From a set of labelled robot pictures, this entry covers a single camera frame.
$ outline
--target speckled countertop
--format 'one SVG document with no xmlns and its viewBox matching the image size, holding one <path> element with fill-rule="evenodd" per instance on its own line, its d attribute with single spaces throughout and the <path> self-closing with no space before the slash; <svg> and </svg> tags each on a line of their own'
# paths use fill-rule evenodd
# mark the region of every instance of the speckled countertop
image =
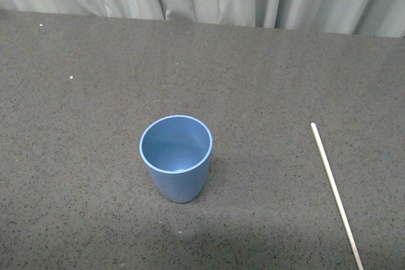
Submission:
<svg viewBox="0 0 405 270">
<path fill-rule="evenodd" d="M 0 12 L 0 269 L 404 269 L 405 40 Z M 199 196 L 139 155 L 170 114 L 214 137 Z"/>
</svg>

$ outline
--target wooden skewer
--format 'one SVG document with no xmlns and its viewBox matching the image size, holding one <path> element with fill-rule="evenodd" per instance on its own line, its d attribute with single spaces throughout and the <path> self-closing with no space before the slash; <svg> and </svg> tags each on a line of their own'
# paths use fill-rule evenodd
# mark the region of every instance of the wooden skewer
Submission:
<svg viewBox="0 0 405 270">
<path fill-rule="evenodd" d="M 339 209 L 340 217 L 342 218 L 344 228 L 346 230 L 346 235 L 347 238 L 349 239 L 350 246 L 352 247 L 352 252 L 354 255 L 354 258 L 356 260 L 356 264 L 359 270 L 363 270 L 363 265 L 361 264 L 361 259 L 359 252 L 357 251 L 356 243 L 354 243 L 354 238 L 352 231 L 350 230 L 349 222 L 347 221 L 346 213 L 344 212 L 343 204 L 340 199 L 339 192 L 337 191 L 335 179 L 333 178 L 332 170 L 330 169 L 329 162 L 327 155 L 325 153 L 325 150 L 323 148 L 323 144 L 321 141 L 321 137 L 319 136 L 318 129 L 316 128 L 316 125 L 314 123 L 311 123 L 311 128 L 312 128 L 312 133 L 314 135 L 314 138 L 316 140 L 316 145 L 318 146 L 319 153 L 321 154 L 323 166 L 325 167 L 325 171 L 327 172 L 328 179 L 330 186 L 333 191 L 333 195 L 335 196 L 336 204 Z"/>
</svg>

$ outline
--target plastic cup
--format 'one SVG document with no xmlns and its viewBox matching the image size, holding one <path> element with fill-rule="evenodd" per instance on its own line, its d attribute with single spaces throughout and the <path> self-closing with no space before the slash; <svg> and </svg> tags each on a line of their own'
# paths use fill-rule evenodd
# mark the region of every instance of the plastic cup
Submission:
<svg viewBox="0 0 405 270">
<path fill-rule="evenodd" d="M 160 192 L 174 202 L 188 202 L 203 188 L 213 138 L 196 118 L 173 115 L 151 124 L 139 151 Z"/>
</svg>

